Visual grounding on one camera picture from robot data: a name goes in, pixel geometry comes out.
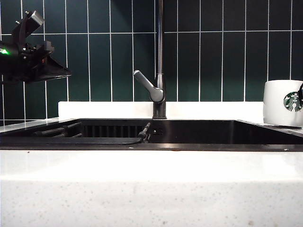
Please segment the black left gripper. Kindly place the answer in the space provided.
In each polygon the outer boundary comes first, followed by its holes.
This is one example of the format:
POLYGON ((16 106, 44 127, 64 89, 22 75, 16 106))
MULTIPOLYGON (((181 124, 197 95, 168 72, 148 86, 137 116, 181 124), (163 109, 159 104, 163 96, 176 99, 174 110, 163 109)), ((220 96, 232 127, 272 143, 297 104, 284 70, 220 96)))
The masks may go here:
POLYGON ((55 48, 50 41, 42 45, 28 42, 0 42, 0 73, 8 81, 26 83, 62 79, 72 75, 50 55, 55 48))

